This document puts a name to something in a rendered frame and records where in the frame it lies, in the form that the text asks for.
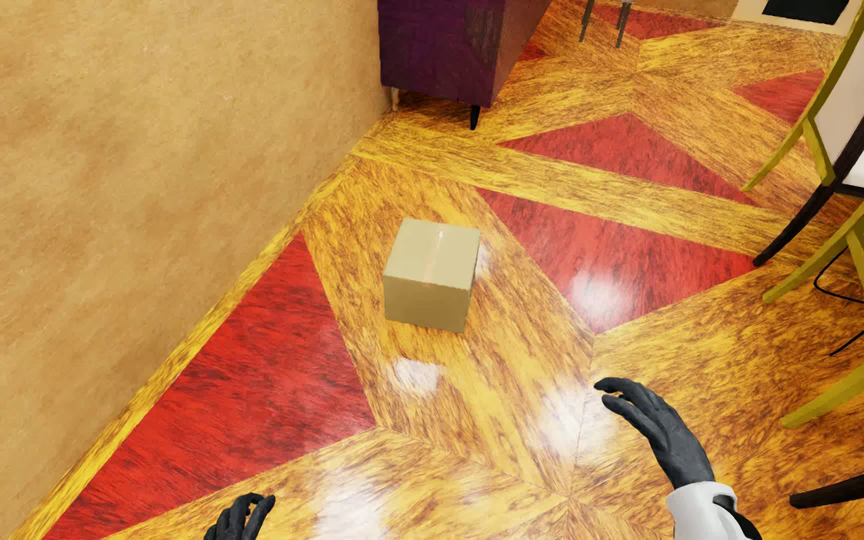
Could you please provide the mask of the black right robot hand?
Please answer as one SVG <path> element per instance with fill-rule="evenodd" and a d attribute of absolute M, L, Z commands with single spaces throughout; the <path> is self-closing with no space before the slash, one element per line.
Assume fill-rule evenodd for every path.
<path fill-rule="evenodd" d="M 607 410 L 624 418 L 646 438 L 673 488 L 716 481 L 702 444 L 663 397 L 627 377 L 604 377 L 593 387 L 603 392 Z"/>

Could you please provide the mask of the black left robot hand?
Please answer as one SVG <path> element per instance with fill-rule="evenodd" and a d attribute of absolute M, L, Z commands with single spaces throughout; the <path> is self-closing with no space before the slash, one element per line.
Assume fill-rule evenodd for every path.
<path fill-rule="evenodd" d="M 274 508 L 275 495 L 264 497 L 246 493 L 236 497 L 233 504 L 222 510 L 202 540 L 257 540 L 259 531 Z"/>

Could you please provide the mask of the tan cardboard box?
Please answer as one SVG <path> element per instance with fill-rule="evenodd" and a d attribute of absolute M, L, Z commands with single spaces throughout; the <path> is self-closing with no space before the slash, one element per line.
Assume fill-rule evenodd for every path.
<path fill-rule="evenodd" d="M 382 273 L 386 319 L 462 334 L 480 245 L 477 228 L 404 218 Z"/>

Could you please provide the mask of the black curved furniture leg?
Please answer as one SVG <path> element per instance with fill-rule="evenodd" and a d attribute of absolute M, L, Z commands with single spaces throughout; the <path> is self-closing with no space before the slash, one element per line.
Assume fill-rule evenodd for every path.
<path fill-rule="evenodd" d="M 789 496 L 798 510 L 819 508 L 864 499 L 864 473 L 820 488 Z"/>

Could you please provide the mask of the dark purple cabinet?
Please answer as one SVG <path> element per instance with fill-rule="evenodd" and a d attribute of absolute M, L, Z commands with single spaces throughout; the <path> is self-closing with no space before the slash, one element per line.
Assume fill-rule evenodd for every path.
<path fill-rule="evenodd" d="M 381 84 L 470 106 L 475 130 L 551 0 L 377 0 Z"/>

